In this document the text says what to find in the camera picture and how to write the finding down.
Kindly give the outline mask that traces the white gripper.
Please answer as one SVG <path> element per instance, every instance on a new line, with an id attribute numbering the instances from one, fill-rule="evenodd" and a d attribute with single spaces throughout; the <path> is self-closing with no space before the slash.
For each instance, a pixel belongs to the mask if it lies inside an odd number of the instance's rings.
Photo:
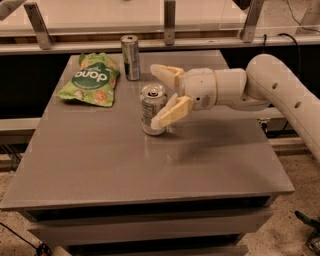
<path id="1" fill-rule="evenodd" d="M 174 94 L 167 104 L 151 120 L 151 128 L 162 129 L 187 116 L 192 109 L 209 110 L 217 103 L 217 81 L 209 68 L 192 69 L 185 73 L 182 68 L 152 64 L 150 71 Z"/>

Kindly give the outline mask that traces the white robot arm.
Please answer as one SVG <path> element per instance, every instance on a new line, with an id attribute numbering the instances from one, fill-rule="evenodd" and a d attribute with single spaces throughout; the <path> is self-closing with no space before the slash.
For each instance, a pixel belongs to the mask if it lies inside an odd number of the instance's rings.
<path id="1" fill-rule="evenodd" d="M 150 71 L 174 91 L 152 118 L 152 129 L 165 128 L 193 110 L 218 105 L 239 111 L 261 111 L 273 105 L 320 161 L 320 99 L 278 58 L 260 54 L 244 69 L 184 71 L 153 64 Z"/>

